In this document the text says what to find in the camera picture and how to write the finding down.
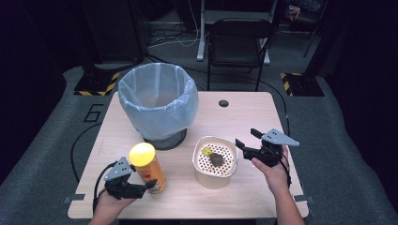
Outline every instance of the trash can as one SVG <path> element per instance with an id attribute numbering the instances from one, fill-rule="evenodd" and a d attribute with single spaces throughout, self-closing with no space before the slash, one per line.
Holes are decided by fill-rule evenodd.
<path id="1" fill-rule="evenodd" d="M 132 69 L 119 81 L 118 95 L 134 128 L 157 150 L 184 141 L 199 103 L 193 78 L 182 67 L 164 63 Z"/>

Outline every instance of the wire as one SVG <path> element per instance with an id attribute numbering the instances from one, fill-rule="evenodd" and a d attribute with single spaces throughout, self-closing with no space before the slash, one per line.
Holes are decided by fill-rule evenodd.
<path id="1" fill-rule="evenodd" d="M 97 207 L 97 203 L 98 203 L 98 201 L 99 201 L 100 195 L 106 190 L 106 188 L 103 189 L 103 190 L 99 193 L 99 195 L 97 195 L 98 188 L 99 188 L 99 184 L 100 184 L 100 179 L 101 179 L 101 177 L 103 176 L 103 174 L 104 174 L 108 169 L 114 167 L 114 165 L 115 165 L 116 163 L 117 163 L 117 161 L 116 161 L 116 162 L 113 162 L 113 163 L 111 163 L 111 164 L 109 164 L 108 166 L 106 166 L 105 169 L 103 169 L 102 172 L 100 173 L 99 178 L 97 178 L 97 182 L 96 182 L 96 185 L 95 185 L 95 187 L 94 187 L 93 214 L 94 214 L 94 212 L 96 211 L 96 207 Z"/>
<path id="2" fill-rule="evenodd" d="M 98 126 L 98 125 L 101 125 L 101 124 L 102 124 L 102 123 L 95 124 L 95 125 L 93 125 L 93 126 L 87 128 L 85 131 L 83 131 L 83 133 L 81 133 L 81 134 L 79 135 L 79 137 L 77 137 L 77 139 L 76 139 L 76 140 L 74 141 L 74 143 L 73 143 L 73 146 L 70 148 L 70 163 L 71 163 L 71 165 L 72 165 L 73 173 L 74 173 L 74 176 L 75 176 L 75 178 L 76 178 L 77 183 L 80 182 L 80 178 L 79 178 L 79 176 L 78 176 L 78 174 L 77 174 L 77 172 L 76 172 L 76 168 L 75 168 L 74 161 L 73 161 L 74 147 L 75 147 L 76 143 L 79 141 L 79 139 L 80 139 L 88 130 L 90 130 L 91 128 L 94 128 L 94 127 L 96 127 L 96 126 Z"/>

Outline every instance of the human arm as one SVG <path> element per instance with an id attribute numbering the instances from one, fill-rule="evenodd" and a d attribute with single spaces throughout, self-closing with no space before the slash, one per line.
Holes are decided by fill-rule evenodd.
<path id="1" fill-rule="evenodd" d="M 282 158 L 282 162 L 287 165 L 288 151 L 284 145 L 282 149 L 285 155 Z M 281 163 L 274 167 L 269 167 L 255 157 L 252 159 L 252 163 L 264 174 L 269 190 L 274 195 L 278 224 L 304 224 L 304 220 L 290 194 L 289 186 L 287 185 L 287 174 Z"/>
<path id="2" fill-rule="evenodd" d="M 88 224 L 109 225 L 119 216 L 125 207 L 134 201 L 135 199 L 118 200 L 109 195 L 108 191 L 104 190 L 99 195 L 99 202 L 97 204 L 96 211 Z"/>

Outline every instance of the yellow can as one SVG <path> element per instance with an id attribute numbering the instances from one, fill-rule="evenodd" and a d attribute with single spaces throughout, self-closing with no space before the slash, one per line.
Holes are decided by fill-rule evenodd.
<path id="1" fill-rule="evenodd" d="M 155 147 L 152 144 L 148 142 L 135 144 L 129 152 L 129 161 L 145 184 L 148 181 L 158 179 L 156 186 L 148 190 L 149 193 L 157 194 L 164 190 L 166 179 L 156 157 Z"/>

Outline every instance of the plastic container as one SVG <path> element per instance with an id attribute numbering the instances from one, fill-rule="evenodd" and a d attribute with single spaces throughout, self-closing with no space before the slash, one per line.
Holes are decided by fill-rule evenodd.
<path id="1" fill-rule="evenodd" d="M 223 165 L 215 167 L 209 156 L 204 154 L 208 148 L 223 157 Z M 235 144 L 220 137 L 203 137 L 195 146 L 192 164 L 195 168 L 197 181 L 205 188 L 217 189 L 225 187 L 237 168 L 238 150 Z"/>
<path id="2" fill-rule="evenodd" d="M 118 94 L 132 125 L 157 150 L 181 144 L 198 109 L 194 80 L 171 64 L 134 68 L 118 83 Z"/>
<path id="3" fill-rule="evenodd" d="M 151 180 L 158 180 L 156 185 L 148 190 L 149 193 L 161 193 L 166 188 L 166 179 L 152 144 L 148 142 L 135 144 L 129 152 L 129 161 L 140 175 L 144 184 Z"/>

